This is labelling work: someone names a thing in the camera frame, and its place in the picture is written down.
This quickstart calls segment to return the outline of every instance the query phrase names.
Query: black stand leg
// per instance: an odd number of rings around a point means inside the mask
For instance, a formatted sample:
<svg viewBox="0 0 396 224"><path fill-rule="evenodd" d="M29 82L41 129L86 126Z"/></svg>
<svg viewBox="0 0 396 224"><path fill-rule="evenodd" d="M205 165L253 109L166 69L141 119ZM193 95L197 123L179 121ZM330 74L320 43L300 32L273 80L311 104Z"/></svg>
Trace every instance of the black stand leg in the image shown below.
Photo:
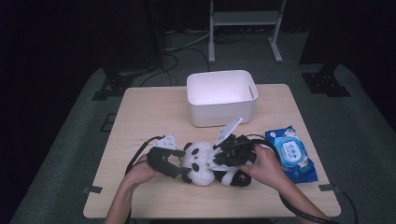
<svg viewBox="0 0 396 224"><path fill-rule="evenodd" d="M306 85L312 93L326 93L329 97L350 96L344 86L340 86L333 73L338 63L325 63L317 73L302 73Z"/></svg>
<svg viewBox="0 0 396 224"><path fill-rule="evenodd" d="M113 66L104 66L106 79L101 90L92 97L93 101L104 101L109 96L123 96L126 89L132 86L133 78L121 76Z"/></svg>

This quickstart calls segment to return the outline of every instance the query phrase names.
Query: black tape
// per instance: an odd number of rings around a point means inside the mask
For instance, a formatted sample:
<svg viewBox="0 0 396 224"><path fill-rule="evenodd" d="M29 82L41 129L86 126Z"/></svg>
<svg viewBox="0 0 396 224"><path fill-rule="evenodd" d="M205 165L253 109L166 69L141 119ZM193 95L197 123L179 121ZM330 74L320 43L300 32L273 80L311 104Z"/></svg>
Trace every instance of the black tape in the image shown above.
<svg viewBox="0 0 396 224"><path fill-rule="evenodd" d="M102 188L101 187L96 187L96 186L89 186L89 187L85 187L85 189L82 191L86 194L88 193L101 193L102 192Z"/></svg>
<svg viewBox="0 0 396 224"><path fill-rule="evenodd" d="M341 190L338 187L333 186L332 184L327 184L327 185L319 185L320 191L330 191L333 190L334 193L338 193Z"/></svg>
<svg viewBox="0 0 396 224"><path fill-rule="evenodd" d="M110 133L113 128L114 121L116 120L117 114L107 114L105 122L102 124L100 129L101 133Z"/></svg>

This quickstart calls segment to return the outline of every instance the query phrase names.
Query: stuffed panda toy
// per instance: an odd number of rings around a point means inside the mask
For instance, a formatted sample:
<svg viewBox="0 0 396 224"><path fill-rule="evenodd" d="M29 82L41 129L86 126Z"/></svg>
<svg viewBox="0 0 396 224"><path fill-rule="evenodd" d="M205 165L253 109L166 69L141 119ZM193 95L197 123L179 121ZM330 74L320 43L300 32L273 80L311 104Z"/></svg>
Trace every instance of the stuffed panda toy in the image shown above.
<svg viewBox="0 0 396 224"><path fill-rule="evenodd" d="M186 154L182 159L181 166L191 169L187 175L181 178L186 183L194 183L199 186L207 186L215 180L215 175L209 170L207 160L213 151L207 142L188 143L184 146Z"/></svg>
<svg viewBox="0 0 396 224"><path fill-rule="evenodd" d="M191 169L187 175L181 176L186 183L207 186L216 179L225 186L246 187L251 182L250 175L238 168L213 162L215 156L220 153L219 147L214 150L207 142L188 143L184 146L184 151L186 154L181 166Z"/></svg>

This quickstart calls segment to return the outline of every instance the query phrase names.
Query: blue wet wipes package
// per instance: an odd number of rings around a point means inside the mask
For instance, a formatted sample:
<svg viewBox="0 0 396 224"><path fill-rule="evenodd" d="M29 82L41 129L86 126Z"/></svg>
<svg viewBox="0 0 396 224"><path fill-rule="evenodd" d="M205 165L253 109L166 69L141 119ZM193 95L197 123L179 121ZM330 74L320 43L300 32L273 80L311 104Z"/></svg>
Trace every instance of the blue wet wipes package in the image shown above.
<svg viewBox="0 0 396 224"><path fill-rule="evenodd" d="M283 170L293 183L318 181L315 165L291 126L265 132L265 138L276 147Z"/></svg>

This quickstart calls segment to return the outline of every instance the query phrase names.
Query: white storage box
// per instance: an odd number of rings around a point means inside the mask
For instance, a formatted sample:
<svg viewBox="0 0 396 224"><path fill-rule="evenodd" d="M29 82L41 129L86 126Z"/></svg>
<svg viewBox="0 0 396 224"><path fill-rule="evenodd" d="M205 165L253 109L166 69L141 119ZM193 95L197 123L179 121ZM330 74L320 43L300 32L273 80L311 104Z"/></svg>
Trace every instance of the white storage box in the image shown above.
<svg viewBox="0 0 396 224"><path fill-rule="evenodd" d="M226 125L237 118L249 122L258 97L250 73L243 70L197 73L187 78L192 124Z"/></svg>

